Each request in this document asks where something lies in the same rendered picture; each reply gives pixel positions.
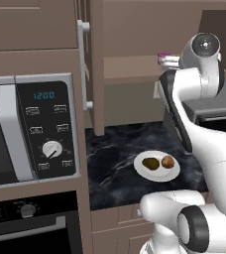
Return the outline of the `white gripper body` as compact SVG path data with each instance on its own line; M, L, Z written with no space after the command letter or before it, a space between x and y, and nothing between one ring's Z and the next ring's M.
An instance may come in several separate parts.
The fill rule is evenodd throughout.
M179 57L177 56L164 57L163 62L161 63L161 67L163 70L179 69Z

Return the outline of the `purple jam jar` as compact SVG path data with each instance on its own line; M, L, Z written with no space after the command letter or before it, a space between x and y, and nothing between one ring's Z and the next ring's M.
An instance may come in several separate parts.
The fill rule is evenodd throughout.
M159 52L158 53L158 64L161 65L161 63L163 62L163 58L166 56L170 56L169 52Z

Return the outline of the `brown bread roll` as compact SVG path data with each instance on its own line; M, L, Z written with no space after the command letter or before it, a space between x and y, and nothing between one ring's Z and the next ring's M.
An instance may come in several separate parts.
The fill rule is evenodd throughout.
M166 169L171 169L174 166L174 160L171 156L164 156L162 159L162 165Z

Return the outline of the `dark green avocado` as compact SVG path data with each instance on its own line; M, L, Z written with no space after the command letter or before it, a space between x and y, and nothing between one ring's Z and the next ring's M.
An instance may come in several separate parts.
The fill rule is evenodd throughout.
M145 158L142 164L150 171L155 171L160 166L160 162L156 158Z

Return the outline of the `white round plate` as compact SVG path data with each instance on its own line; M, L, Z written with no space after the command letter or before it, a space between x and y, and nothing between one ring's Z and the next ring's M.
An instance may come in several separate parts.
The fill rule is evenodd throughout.
M171 169L166 169L163 167L162 159L164 156L171 156L173 158L174 166ZM142 161L145 158L156 158L160 162L160 166L155 171L150 171L142 164ZM134 168L143 178L158 183L169 182L175 179L180 172L178 161L172 155L161 151L145 151L140 153L134 160Z

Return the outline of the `brown cabinet above microwave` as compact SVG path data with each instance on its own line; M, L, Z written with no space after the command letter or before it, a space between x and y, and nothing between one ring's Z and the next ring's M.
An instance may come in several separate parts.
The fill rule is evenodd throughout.
M76 47L74 0L0 0L0 51Z

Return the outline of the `grey countertop appliance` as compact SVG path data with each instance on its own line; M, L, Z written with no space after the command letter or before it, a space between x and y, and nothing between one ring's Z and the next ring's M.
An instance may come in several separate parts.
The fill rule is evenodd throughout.
M226 132L226 79L214 98L188 100L183 107L190 121L204 128Z

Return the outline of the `black and silver microwave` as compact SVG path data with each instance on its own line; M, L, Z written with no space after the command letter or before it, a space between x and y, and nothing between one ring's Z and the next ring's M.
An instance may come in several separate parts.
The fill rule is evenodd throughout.
M0 85L16 87L17 111L33 171L33 181L77 177L80 160L72 74L0 76ZM62 153L48 159L43 145L58 141ZM0 186L19 182L0 125Z

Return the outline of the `white microwave knob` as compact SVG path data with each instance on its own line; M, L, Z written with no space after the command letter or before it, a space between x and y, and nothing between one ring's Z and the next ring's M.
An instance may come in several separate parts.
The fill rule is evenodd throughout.
M58 141L49 141L43 145L43 153L48 159L58 157L62 153L62 145Z

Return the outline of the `brown drawer front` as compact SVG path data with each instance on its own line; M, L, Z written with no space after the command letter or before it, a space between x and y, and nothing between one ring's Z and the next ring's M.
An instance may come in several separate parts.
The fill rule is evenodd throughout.
M137 215L138 208L135 203L91 212L93 254L140 254L153 225Z

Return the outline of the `grey oven knob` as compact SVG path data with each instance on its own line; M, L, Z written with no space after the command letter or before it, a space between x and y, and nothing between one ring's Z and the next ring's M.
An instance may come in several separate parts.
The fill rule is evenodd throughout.
M20 211L23 218L33 217L36 212L36 207L32 204L24 204Z

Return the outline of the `black built-in oven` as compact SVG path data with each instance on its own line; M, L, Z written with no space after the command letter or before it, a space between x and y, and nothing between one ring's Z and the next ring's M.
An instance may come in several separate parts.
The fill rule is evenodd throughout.
M83 254L76 191L0 201L0 254Z

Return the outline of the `brown wall cabinet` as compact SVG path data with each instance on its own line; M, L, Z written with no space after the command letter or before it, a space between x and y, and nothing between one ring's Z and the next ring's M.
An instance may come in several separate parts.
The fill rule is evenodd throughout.
M181 54L200 33L204 10L226 10L226 0L105 0L103 4L105 124L160 121L155 92L157 54Z

